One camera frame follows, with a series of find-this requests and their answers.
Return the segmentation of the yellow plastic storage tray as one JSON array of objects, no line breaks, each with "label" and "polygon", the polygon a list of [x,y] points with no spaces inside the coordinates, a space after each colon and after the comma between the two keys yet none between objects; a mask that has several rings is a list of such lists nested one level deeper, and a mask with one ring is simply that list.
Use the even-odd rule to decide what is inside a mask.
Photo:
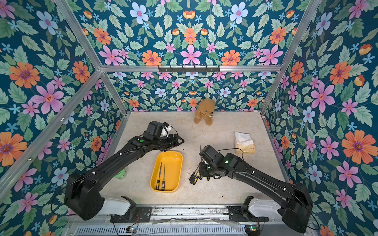
[{"label": "yellow plastic storage tray", "polygon": [[[157,178],[159,173],[159,166],[162,163],[160,188],[156,190]],[[161,190],[161,181],[163,179],[164,163],[166,163],[165,169],[165,191]],[[155,192],[171,193],[178,189],[181,179],[181,172],[183,166],[183,155],[178,151],[161,152],[155,162],[153,168],[150,187]]]}]

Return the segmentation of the file tool yellow black handle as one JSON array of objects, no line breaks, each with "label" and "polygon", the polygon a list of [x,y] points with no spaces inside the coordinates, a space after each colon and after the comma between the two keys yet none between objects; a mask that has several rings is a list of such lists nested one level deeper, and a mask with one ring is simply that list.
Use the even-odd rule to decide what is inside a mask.
[{"label": "file tool yellow black handle", "polygon": [[159,166],[159,173],[158,173],[158,178],[157,178],[156,190],[159,190],[159,188],[160,188],[161,170],[162,170],[162,163]]}]

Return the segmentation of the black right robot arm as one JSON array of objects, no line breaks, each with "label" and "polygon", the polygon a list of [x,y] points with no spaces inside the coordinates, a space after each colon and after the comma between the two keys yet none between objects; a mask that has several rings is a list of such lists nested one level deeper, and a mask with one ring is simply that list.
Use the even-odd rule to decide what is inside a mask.
[{"label": "black right robot arm", "polygon": [[281,207],[277,212],[284,224],[298,233],[306,232],[314,204],[305,185],[280,181],[252,167],[243,158],[232,153],[222,155],[210,145],[199,155],[206,162],[210,176],[229,177],[259,190]]}]

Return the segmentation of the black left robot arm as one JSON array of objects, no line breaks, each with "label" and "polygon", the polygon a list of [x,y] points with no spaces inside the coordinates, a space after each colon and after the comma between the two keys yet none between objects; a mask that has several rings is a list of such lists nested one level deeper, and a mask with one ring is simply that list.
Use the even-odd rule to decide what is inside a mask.
[{"label": "black left robot arm", "polygon": [[64,204],[83,220],[90,220],[104,208],[100,191],[127,166],[153,150],[168,151],[185,142],[177,132],[170,134],[168,123],[152,121],[142,135],[131,138],[119,151],[82,174],[67,180]]}]

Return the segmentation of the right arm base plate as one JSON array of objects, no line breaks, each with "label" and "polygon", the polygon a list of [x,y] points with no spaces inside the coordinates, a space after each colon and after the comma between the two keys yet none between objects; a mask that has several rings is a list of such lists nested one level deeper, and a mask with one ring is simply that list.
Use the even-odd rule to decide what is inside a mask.
[{"label": "right arm base plate", "polygon": [[266,216],[257,217],[250,213],[243,206],[227,206],[229,220],[233,222],[268,222]]}]

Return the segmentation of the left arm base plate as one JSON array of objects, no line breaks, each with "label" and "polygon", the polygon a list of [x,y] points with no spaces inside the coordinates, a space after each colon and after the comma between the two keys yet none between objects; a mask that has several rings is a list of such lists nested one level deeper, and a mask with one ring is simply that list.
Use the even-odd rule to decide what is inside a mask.
[{"label": "left arm base plate", "polygon": [[124,215],[112,215],[111,223],[145,223],[149,222],[152,216],[150,206],[132,206]]}]

